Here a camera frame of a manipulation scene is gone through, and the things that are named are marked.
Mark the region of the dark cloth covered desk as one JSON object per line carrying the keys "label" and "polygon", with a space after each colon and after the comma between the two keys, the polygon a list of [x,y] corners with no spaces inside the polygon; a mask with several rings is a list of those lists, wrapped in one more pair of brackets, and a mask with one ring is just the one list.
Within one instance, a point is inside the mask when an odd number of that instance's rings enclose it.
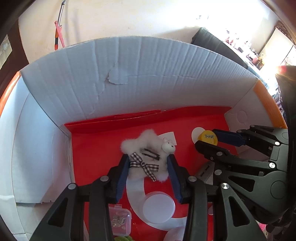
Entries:
{"label": "dark cloth covered desk", "polygon": [[247,59],[246,54],[239,53],[238,50],[235,50],[229,44],[221,41],[219,38],[210,33],[206,28],[200,28],[198,32],[196,32],[196,34],[192,37],[191,44],[211,50],[236,62],[254,74],[262,81],[264,86],[269,89],[268,84],[262,78],[263,76],[259,74],[259,70],[255,70],[255,66],[251,64],[249,59]]}

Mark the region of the green yarn ball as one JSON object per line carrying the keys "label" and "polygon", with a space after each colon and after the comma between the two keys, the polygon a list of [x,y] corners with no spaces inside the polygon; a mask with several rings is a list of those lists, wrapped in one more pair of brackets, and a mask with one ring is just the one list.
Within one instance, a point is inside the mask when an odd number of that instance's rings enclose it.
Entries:
{"label": "green yarn ball", "polygon": [[114,238],[115,241],[134,241],[131,236],[117,236]]}

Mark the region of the white wardrobe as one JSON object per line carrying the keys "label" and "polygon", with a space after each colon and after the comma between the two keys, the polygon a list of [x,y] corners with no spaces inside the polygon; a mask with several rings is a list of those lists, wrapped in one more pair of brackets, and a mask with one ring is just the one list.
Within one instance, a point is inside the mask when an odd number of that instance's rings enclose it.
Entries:
{"label": "white wardrobe", "polygon": [[281,65],[294,46],[295,42],[286,26],[278,20],[273,33],[259,54],[264,67]]}

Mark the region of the beige hanging organizer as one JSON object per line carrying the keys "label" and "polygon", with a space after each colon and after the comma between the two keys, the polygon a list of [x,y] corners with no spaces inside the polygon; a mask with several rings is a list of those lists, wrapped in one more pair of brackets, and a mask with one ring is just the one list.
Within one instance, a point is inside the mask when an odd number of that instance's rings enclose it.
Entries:
{"label": "beige hanging organizer", "polygon": [[4,63],[7,61],[11,52],[12,52],[12,48],[9,41],[9,37],[8,35],[6,35],[0,45],[0,69],[3,67]]}

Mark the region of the grey square compact case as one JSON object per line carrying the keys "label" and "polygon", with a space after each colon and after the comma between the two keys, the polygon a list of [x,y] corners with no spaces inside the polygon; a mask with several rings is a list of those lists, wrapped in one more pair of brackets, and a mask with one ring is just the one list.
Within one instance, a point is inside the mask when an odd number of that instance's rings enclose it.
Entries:
{"label": "grey square compact case", "polygon": [[214,173],[214,162],[206,162],[195,175],[198,179],[203,181],[206,184],[213,184],[213,173]]}

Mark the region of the yellow round cap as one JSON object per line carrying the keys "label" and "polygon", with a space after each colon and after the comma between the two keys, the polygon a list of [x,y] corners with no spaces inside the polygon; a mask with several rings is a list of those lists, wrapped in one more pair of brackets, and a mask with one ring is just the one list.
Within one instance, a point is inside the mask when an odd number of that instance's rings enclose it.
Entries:
{"label": "yellow round cap", "polygon": [[212,145],[217,145],[218,144],[218,138],[215,135],[214,132],[210,131],[210,130],[205,130],[203,131],[199,136],[198,136],[198,140],[202,141],[202,142],[206,142],[208,144],[212,144]]}

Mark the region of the white orange cardboard box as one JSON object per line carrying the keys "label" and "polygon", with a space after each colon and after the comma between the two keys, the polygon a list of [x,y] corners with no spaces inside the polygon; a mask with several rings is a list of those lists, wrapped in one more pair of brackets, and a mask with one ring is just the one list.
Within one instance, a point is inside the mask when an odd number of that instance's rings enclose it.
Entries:
{"label": "white orange cardboard box", "polygon": [[261,81],[215,52],[152,37],[60,49],[23,68],[1,107],[1,220],[31,240],[68,184],[106,175],[144,130],[172,139],[193,175],[197,130],[252,125],[287,126]]}

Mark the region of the white round plastic jar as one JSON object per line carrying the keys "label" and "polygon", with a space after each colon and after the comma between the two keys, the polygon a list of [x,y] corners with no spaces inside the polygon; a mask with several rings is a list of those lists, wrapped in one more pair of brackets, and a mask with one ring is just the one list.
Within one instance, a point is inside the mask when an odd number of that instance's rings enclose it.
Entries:
{"label": "white round plastic jar", "polygon": [[152,224],[162,224],[172,218],[176,205],[172,197],[164,192],[147,194],[139,208],[142,218]]}

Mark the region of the clear small plastic box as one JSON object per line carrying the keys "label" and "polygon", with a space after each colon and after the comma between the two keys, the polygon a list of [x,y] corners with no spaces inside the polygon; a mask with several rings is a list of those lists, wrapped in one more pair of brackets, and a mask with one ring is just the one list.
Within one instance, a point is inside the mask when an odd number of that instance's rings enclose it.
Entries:
{"label": "clear small plastic box", "polygon": [[131,233],[132,213],[120,205],[109,206],[109,216],[114,236],[126,237]]}

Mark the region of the white fluffy star hairclip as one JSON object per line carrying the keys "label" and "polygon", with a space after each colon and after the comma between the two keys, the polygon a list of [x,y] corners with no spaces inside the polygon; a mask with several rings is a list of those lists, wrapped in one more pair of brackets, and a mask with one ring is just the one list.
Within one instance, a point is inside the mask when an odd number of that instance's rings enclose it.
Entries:
{"label": "white fluffy star hairclip", "polygon": [[167,158],[175,153],[176,144],[173,132],[157,135],[152,129],[143,131],[138,138],[124,140],[120,148],[129,158],[129,178],[166,181],[169,176]]}

